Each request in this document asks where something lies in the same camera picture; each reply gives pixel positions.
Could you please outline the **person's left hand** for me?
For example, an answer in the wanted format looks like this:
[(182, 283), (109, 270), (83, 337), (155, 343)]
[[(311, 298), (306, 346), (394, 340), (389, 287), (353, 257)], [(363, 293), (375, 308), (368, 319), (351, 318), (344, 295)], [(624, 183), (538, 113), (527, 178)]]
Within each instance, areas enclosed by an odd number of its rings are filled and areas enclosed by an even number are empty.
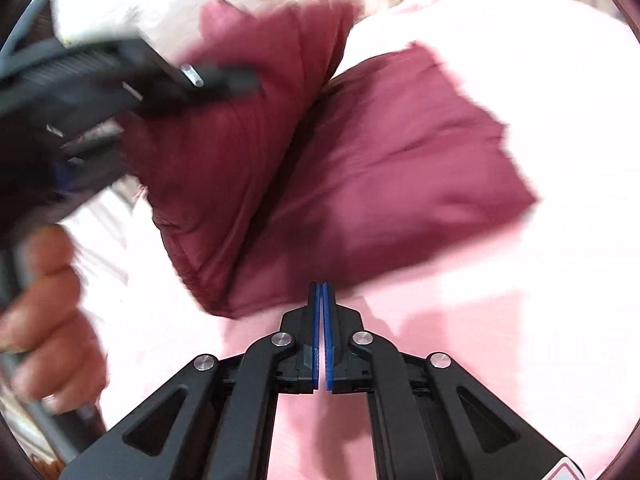
[(1, 349), (27, 354), (11, 378), (23, 401), (53, 414), (96, 404), (107, 385), (98, 336), (80, 310), (75, 246), (62, 226), (46, 226), (26, 243), (32, 281), (1, 317)]

